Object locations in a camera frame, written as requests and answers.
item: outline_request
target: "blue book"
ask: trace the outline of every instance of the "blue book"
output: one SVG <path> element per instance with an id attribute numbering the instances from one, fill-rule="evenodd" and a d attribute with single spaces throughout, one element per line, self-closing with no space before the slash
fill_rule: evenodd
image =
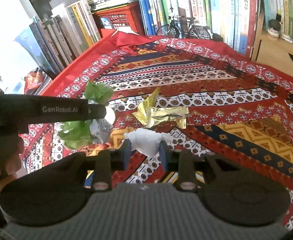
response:
<path id="1" fill-rule="evenodd" d="M 147 35 L 155 35 L 155 28 L 153 23 L 153 17 L 151 13 L 150 3 L 149 0 L 139 0 L 140 5 L 142 7 L 143 18 L 146 25 L 146 34 Z"/>
<path id="2" fill-rule="evenodd" d="M 274 19 L 271 17 L 271 8 L 269 4 L 269 0 L 263 0 L 264 1 L 264 12 L 265 12 L 265 29 L 268 29 L 269 26 L 269 20 Z"/>
<path id="3" fill-rule="evenodd" d="M 53 60 L 51 66 L 52 66 L 53 68 L 57 68 L 59 71 L 62 71 L 62 70 L 64 69 L 64 67 L 62 67 L 62 66 L 60 65 L 59 61 L 56 59 L 56 56 L 55 56 L 55 54 L 53 53 L 53 51 L 52 51 L 52 49 L 51 49 L 51 47 L 50 47 L 50 44 L 48 44 L 48 41 L 46 40 L 46 38 L 45 38 L 45 36 L 44 36 L 44 33 L 43 33 L 43 31 L 42 31 L 42 28 L 41 28 L 41 26 L 40 26 L 40 23 L 39 23 L 37 17 L 34 16 L 32 19 L 33 19 L 33 21 L 34 21 L 34 23 L 35 23 L 35 25 L 36 25 L 36 27 L 37 27 L 37 29 L 38 29 L 38 31 L 39 31 L 41 37 L 42 37 L 44 43 L 45 43 L 45 46 L 46 46 L 47 49 L 48 49 L 48 52 L 49 52 L 49 54 L 50 54 L 50 58 Z"/>
<path id="4" fill-rule="evenodd" d="M 212 21 L 212 32 L 221 34 L 221 12 L 220 12 L 220 0 L 210 0 L 211 6 L 211 21 Z"/>
<path id="5" fill-rule="evenodd" d="M 239 0 L 234 0 L 235 8 L 235 25 L 234 25 L 234 50 L 236 50 L 236 43 L 238 40 L 238 28 L 239 28 Z"/>
<path id="6" fill-rule="evenodd" d="M 54 79 L 59 74 L 49 63 L 45 44 L 34 22 L 23 30 L 14 41 L 27 50 L 38 66 L 43 67 L 43 71 L 50 78 Z"/>

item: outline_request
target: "white book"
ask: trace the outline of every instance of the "white book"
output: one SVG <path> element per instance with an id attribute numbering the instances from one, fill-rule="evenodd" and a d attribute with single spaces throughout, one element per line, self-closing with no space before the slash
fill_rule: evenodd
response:
<path id="1" fill-rule="evenodd" d="M 281 32 L 284 33 L 284 2 L 283 0 L 276 0 L 277 2 L 277 5 L 279 6 L 280 4 L 280 10 L 278 8 L 278 13 L 281 15 L 281 22 L 282 22 L 282 25 L 281 25 Z"/>
<path id="2" fill-rule="evenodd" d="M 64 52 L 62 50 L 62 47 L 61 47 L 61 45 L 60 45 L 60 43 L 59 43 L 59 41 L 57 39 L 57 36 L 56 36 L 55 32 L 53 31 L 51 23 L 47 24 L 47 28 L 48 28 L 48 31 L 50 33 L 50 36 L 52 37 L 52 39 L 54 41 L 54 44 L 55 44 L 57 50 L 59 51 L 59 54 L 60 54 L 61 58 L 64 60 L 66 66 L 67 66 L 68 65 L 68 60 L 67 60 L 67 58 L 66 58 L 66 56 L 65 56 L 65 54 L 64 54 Z"/>
<path id="3" fill-rule="evenodd" d="M 56 34 L 56 36 L 57 36 L 57 38 L 58 38 L 58 40 L 60 42 L 62 50 L 63 50 L 64 54 L 66 55 L 66 58 L 68 59 L 68 65 L 69 65 L 73 61 L 72 53 L 71 53 L 71 51 L 69 49 L 69 46 L 67 45 L 67 43 L 65 41 L 65 38 L 64 38 L 64 36 L 62 34 L 62 31 L 61 31 L 61 29 L 60 29 L 55 17 L 52 18 L 52 23 L 53 23 L 53 25 L 52 25 L 53 26 L 53 31 L 55 32 L 55 34 Z"/>
<path id="4" fill-rule="evenodd" d="M 96 39 L 96 41 L 99 41 L 101 39 L 101 36 L 100 36 L 99 30 L 96 27 L 96 23 L 91 13 L 91 7 L 88 5 L 88 1 L 81 0 L 80 4 L 83 8 L 84 15 L 87 18 L 88 25 L 92 31 L 92 34 L 94 35 L 94 38 Z"/>
<path id="5" fill-rule="evenodd" d="M 93 35 L 93 33 L 91 32 L 91 29 L 89 28 L 88 21 L 87 21 L 86 18 L 85 18 L 84 10 L 82 9 L 82 6 L 80 5 L 80 2 L 77 1 L 76 3 L 71 4 L 71 5 L 75 5 L 75 6 L 76 6 L 76 8 L 77 8 L 77 10 L 78 10 L 78 12 L 79 12 L 80 18 L 81 18 L 81 20 L 82 20 L 82 22 L 83 22 L 83 25 L 84 25 L 84 27 L 85 27 L 85 29 L 86 29 L 88 35 L 90 36 L 92 42 L 95 43 L 94 35 Z"/>
<path id="6" fill-rule="evenodd" d="M 82 49 L 80 44 L 82 44 L 82 40 L 74 26 L 74 23 L 72 21 L 71 15 L 69 14 L 69 11 L 66 8 L 66 5 L 64 3 L 61 3 L 60 5 L 54 7 L 52 10 L 52 17 L 55 17 L 56 15 L 60 15 L 65 28 L 67 29 L 70 38 L 74 44 L 74 48 L 72 48 L 74 54 L 76 57 L 78 57 L 80 54 L 82 54 Z"/>

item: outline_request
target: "crumpled paper ball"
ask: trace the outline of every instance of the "crumpled paper ball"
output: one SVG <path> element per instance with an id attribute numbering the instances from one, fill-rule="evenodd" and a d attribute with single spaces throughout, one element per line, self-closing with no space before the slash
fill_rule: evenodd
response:
<path id="1" fill-rule="evenodd" d="M 159 152 L 160 141 L 166 141 L 166 143 L 173 141 L 168 133 L 157 133 L 143 128 L 125 133 L 124 138 L 130 140 L 131 150 L 137 150 L 147 157 L 154 157 Z"/>

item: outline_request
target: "red patterned tablecloth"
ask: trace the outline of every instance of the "red patterned tablecloth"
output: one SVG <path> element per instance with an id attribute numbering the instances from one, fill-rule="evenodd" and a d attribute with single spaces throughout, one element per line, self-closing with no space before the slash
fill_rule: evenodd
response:
<path id="1" fill-rule="evenodd" d="M 174 123 L 156 127 L 171 134 L 170 146 L 195 155 L 222 154 L 282 183 L 291 196 L 283 224 L 293 228 L 292 77 L 250 62 L 224 43 L 117 32 L 76 59 L 43 95 L 80 97 L 88 80 L 115 90 L 109 102 L 116 113 L 113 146 L 120 145 L 124 132 L 142 126 L 132 113 L 159 87 L 157 107 L 188 106 L 190 112 L 184 130 Z M 72 153 L 56 135 L 59 125 L 31 125 L 23 135 L 28 172 Z M 92 154 L 97 148 L 82 150 Z M 129 168 L 112 179 L 114 186 L 124 181 L 174 183 L 176 174 L 164 173 L 158 156 L 136 152 Z"/>

